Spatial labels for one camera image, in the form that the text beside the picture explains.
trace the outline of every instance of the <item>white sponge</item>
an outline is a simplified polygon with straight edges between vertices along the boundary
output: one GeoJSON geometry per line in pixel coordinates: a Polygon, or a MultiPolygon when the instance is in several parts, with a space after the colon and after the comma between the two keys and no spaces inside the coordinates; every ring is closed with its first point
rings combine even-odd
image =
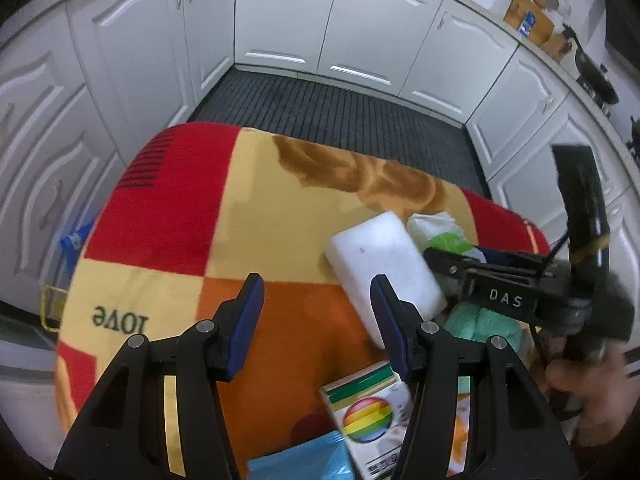
{"type": "Polygon", "coordinates": [[[424,320],[433,319],[446,300],[402,221],[388,211],[335,235],[326,257],[369,335],[380,348],[382,336],[371,307],[369,289],[386,274],[400,300],[413,303],[424,320]]]}

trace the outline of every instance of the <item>colorful patterned tablecloth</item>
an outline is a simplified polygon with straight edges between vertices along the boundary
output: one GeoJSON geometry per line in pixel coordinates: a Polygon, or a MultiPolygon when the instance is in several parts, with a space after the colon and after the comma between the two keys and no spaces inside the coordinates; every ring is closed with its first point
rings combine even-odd
{"type": "MultiPolygon", "coordinates": [[[[219,386],[241,472],[334,429],[318,388],[385,355],[324,248],[388,210],[404,220],[447,211],[473,244],[548,251],[513,212],[392,160],[221,124],[158,134],[111,195],[73,276],[56,364],[63,427],[130,334],[178,335],[259,272],[265,301],[246,365],[219,386]]],[[[169,462],[180,472],[175,380],[165,385],[169,462]]]]}

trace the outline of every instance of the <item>silver screw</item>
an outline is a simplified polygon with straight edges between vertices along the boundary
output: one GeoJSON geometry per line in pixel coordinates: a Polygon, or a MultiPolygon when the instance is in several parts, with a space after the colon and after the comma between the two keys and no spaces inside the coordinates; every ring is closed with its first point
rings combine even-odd
{"type": "Polygon", "coordinates": [[[434,323],[433,321],[423,321],[422,323],[420,323],[420,328],[427,334],[435,334],[438,330],[440,330],[438,324],[434,323]]]}
{"type": "Polygon", "coordinates": [[[491,344],[500,350],[502,350],[503,348],[507,348],[507,340],[501,335],[494,335],[491,338],[491,344]]]}
{"type": "Polygon", "coordinates": [[[141,336],[140,334],[136,334],[136,335],[132,335],[128,340],[127,340],[127,344],[131,347],[131,348],[138,348],[139,346],[142,345],[142,343],[145,342],[145,337],[141,336]]]}
{"type": "Polygon", "coordinates": [[[211,332],[215,326],[216,324],[212,320],[203,319],[201,322],[199,322],[196,325],[196,330],[198,332],[202,332],[203,334],[206,334],[207,332],[211,332]]]}

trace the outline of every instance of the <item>blue plastic bag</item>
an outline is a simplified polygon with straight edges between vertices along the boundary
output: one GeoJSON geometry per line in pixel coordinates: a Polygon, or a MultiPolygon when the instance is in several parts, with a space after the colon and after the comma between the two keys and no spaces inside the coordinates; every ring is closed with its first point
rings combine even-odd
{"type": "Polygon", "coordinates": [[[344,437],[332,431],[246,463],[247,480],[353,480],[344,437]]]}
{"type": "Polygon", "coordinates": [[[62,257],[66,263],[66,273],[71,278],[76,270],[78,259],[80,258],[80,252],[82,246],[91,233],[91,228],[94,226],[94,221],[91,220],[88,224],[83,225],[78,231],[73,231],[69,236],[65,236],[60,240],[62,246],[62,257]]]}

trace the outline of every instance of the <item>countertop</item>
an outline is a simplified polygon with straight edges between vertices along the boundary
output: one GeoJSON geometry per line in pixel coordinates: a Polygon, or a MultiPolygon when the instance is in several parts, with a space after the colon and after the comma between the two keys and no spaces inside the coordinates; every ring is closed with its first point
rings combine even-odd
{"type": "MultiPolygon", "coordinates": [[[[30,22],[35,20],[41,14],[44,14],[53,6],[63,1],[64,0],[31,0],[30,3],[19,9],[13,16],[11,16],[2,24],[2,27],[0,27],[0,48],[8,43],[8,41],[10,41],[12,37],[18,34],[30,22]]],[[[595,105],[593,100],[591,100],[591,98],[581,88],[581,86],[578,85],[571,74],[569,74],[567,70],[560,66],[555,60],[549,57],[542,49],[535,46],[529,40],[526,40],[526,38],[521,37],[521,35],[519,35],[516,30],[511,28],[502,20],[501,16],[493,14],[492,12],[485,9],[484,7],[481,7],[472,0],[456,1],[474,10],[489,22],[497,25],[497,27],[500,27],[507,34],[511,35],[511,37],[515,38],[520,46],[523,46],[524,48],[535,54],[535,56],[538,57],[540,61],[548,66],[549,69],[554,72],[564,82],[565,85],[568,86],[569,90],[578,99],[580,99],[582,104],[587,108],[587,110],[593,116],[594,120],[606,134],[609,142],[616,150],[620,161],[624,165],[633,187],[640,196],[640,170],[638,169],[638,166],[634,162],[631,154],[629,153],[618,133],[613,128],[612,124],[605,117],[604,113],[602,113],[602,111],[595,105]]]]}

